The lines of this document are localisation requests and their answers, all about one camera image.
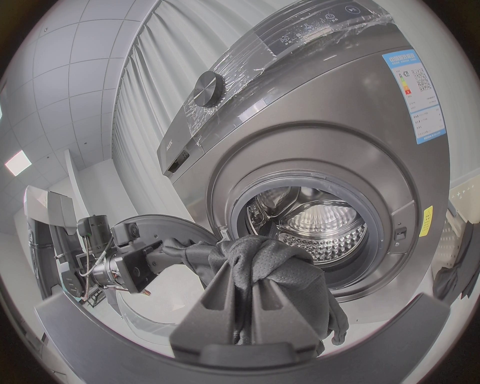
black knob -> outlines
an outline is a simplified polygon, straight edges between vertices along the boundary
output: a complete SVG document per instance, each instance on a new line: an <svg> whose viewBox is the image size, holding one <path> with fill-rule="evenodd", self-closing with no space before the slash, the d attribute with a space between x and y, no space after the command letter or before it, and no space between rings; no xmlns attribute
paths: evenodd
<svg viewBox="0 0 480 384"><path fill-rule="evenodd" d="M221 98L225 82L223 77L213 71L207 71L197 80L193 90L193 99L199 107L213 107Z"/></svg>
<svg viewBox="0 0 480 384"><path fill-rule="evenodd" d="M135 223L133 223L133 224L130 224L129 227L130 227L129 228L130 229L130 234L132 235L132 237L134 239L139 237L138 236L138 226Z"/></svg>

qr code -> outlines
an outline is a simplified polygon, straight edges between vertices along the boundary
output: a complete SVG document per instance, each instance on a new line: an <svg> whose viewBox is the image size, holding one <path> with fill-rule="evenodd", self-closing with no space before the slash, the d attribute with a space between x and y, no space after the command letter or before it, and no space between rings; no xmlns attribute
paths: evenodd
<svg viewBox="0 0 480 384"><path fill-rule="evenodd" d="M430 84L430 80L428 79L427 74L423 70L423 68L420 69L413 69L412 70L413 75L415 76L415 80L417 80L417 84L420 88L420 91L428 91L432 89L432 85Z"/></svg>

button icon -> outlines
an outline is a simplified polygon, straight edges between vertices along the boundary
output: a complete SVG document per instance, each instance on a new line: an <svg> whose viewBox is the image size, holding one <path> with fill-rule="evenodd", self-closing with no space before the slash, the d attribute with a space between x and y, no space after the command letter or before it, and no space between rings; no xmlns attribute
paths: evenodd
<svg viewBox="0 0 480 384"><path fill-rule="evenodd" d="M358 9L357 7L354 7L353 5L347 5L345 7L345 10L355 15L358 15L360 13L360 9Z"/></svg>

ceiling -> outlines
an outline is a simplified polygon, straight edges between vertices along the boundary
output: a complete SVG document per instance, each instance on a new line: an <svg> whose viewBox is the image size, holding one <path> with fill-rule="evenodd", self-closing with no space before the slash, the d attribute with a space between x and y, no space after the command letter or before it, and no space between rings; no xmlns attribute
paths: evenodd
<svg viewBox="0 0 480 384"><path fill-rule="evenodd" d="M27 185L47 189L111 157L116 87L130 45L157 0L59 0L36 24L0 81L0 231ZM32 162L17 177L3 165L23 150Z"/></svg>

yellow sticker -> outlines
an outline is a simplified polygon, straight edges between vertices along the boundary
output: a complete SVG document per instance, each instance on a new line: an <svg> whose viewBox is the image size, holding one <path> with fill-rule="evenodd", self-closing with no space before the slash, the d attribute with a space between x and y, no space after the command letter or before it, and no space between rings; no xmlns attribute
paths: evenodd
<svg viewBox="0 0 480 384"><path fill-rule="evenodd" d="M430 230L430 224L432 223L433 217L433 205L423 211L423 225L420 231L420 237L427 236L428 231Z"/></svg>

